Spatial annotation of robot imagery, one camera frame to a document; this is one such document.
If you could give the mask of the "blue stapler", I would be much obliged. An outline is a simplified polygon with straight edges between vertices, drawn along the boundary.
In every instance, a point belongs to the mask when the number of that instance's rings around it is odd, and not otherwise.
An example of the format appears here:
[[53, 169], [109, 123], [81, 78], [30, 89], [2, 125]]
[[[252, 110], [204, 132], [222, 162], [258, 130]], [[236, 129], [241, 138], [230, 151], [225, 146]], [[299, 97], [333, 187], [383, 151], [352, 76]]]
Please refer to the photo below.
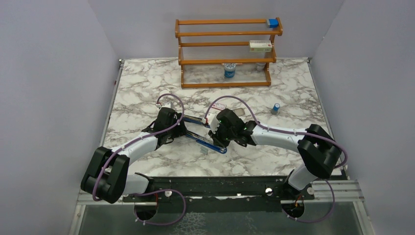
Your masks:
[[[185, 122], [190, 122], [190, 123], [198, 124], [198, 125], [201, 125], [203, 127], [209, 128], [209, 125], [204, 124], [203, 120], [201, 118], [198, 118], [198, 117], [183, 115], [183, 120]], [[226, 154], [226, 152], [227, 152], [226, 147], [222, 148], [222, 147], [216, 146], [216, 145], [213, 144], [212, 140], [209, 140], [206, 137], [203, 137], [203, 136], [201, 136], [199, 134], [196, 134], [192, 131], [187, 130], [186, 136], [189, 137], [189, 138], [194, 139], [197, 143], [203, 145], [204, 147], [207, 147], [207, 148], [209, 148], [211, 150], [214, 150], [216, 152], [219, 152], [221, 154]]]

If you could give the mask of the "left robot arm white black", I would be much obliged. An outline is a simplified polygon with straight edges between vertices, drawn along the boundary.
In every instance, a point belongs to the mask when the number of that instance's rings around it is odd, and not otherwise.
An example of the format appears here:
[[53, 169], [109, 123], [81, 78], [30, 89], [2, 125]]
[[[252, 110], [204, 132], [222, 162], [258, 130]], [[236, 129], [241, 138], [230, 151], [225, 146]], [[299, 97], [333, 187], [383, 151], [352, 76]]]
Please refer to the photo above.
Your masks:
[[147, 153], [153, 152], [175, 138], [186, 135], [183, 114], [162, 107], [158, 116], [133, 140], [115, 148], [95, 150], [81, 180], [81, 190], [94, 201], [115, 203], [122, 195], [136, 194], [142, 201], [153, 197], [151, 179], [141, 173], [128, 175], [129, 166]]

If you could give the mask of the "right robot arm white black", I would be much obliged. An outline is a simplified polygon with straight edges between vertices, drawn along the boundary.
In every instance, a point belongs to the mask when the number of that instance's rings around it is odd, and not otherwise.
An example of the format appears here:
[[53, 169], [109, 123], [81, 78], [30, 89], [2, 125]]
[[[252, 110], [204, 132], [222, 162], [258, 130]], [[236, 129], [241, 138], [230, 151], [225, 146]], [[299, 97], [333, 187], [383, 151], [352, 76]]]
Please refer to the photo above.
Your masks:
[[330, 178], [342, 154], [340, 147], [319, 125], [305, 129], [277, 129], [250, 120], [244, 122], [234, 111], [224, 109], [207, 114], [209, 136], [214, 145], [228, 147], [231, 141], [240, 146], [266, 145], [288, 149], [300, 154], [303, 163], [293, 170], [282, 186], [283, 195], [295, 199], [314, 180]]

